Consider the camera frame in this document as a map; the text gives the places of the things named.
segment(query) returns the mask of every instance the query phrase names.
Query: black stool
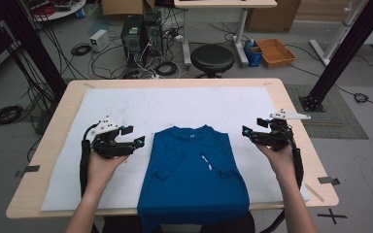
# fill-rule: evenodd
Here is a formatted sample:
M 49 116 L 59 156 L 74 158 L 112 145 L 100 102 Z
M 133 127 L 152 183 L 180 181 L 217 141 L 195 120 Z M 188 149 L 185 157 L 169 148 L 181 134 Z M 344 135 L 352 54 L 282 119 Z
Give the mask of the black stool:
M 229 70 L 235 62 L 234 54 L 229 49 L 220 46 L 202 46 L 190 55 L 192 65 L 205 74 L 195 77 L 221 78 L 217 73 Z

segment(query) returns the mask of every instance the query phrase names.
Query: orange basket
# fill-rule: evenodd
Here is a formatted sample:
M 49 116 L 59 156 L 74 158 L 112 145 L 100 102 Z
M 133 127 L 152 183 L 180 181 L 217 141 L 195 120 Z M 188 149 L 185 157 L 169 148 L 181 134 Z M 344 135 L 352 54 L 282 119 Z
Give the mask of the orange basket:
M 268 68 L 290 64 L 295 55 L 278 39 L 256 41 L 262 50 L 262 57 Z

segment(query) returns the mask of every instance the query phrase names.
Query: white plastic mount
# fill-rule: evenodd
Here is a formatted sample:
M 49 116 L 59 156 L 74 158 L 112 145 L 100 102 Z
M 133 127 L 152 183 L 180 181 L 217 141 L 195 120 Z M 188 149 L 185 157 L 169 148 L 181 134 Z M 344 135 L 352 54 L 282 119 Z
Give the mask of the white plastic mount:
M 107 133 L 118 129 L 118 125 L 113 120 L 106 116 L 104 120 L 99 121 L 99 124 L 90 131 L 90 134 L 96 136 L 98 134 Z
M 310 119 L 311 116 L 309 115 L 302 115 L 298 113 L 289 113 L 285 111 L 284 109 L 281 109 L 280 111 L 271 114 L 271 118 L 277 118 L 277 119 Z

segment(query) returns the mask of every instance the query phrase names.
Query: blue t-shirt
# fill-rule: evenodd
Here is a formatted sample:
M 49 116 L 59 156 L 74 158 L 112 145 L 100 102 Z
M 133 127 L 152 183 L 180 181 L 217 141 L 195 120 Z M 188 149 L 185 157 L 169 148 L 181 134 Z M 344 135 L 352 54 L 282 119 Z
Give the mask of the blue t-shirt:
M 217 223 L 243 216 L 249 205 L 228 134 L 207 125 L 155 133 L 138 202 L 144 232 L 160 223 Z

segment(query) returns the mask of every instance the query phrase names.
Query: white paper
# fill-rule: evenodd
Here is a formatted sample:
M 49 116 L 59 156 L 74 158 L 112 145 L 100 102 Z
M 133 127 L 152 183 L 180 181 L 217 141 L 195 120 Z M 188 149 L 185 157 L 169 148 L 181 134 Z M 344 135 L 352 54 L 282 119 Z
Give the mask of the white paper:
M 268 132 L 269 129 L 256 125 L 256 119 L 268 118 L 274 112 L 265 87 L 89 89 L 56 161 L 42 211 L 77 208 L 81 200 L 81 140 L 89 126 L 105 116 L 118 126 L 134 126 L 133 133 L 118 136 L 118 141 L 132 142 L 146 136 L 146 144 L 117 168 L 99 209 L 137 207 L 155 132 L 174 125 L 198 128 L 204 124 L 229 134 L 250 202 L 280 203 L 283 201 L 281 190 L 268 160 L 250 139 L 242 136 L 242 125 Z M 301 192 L 304 199 L 309 200 L 305 187 Z

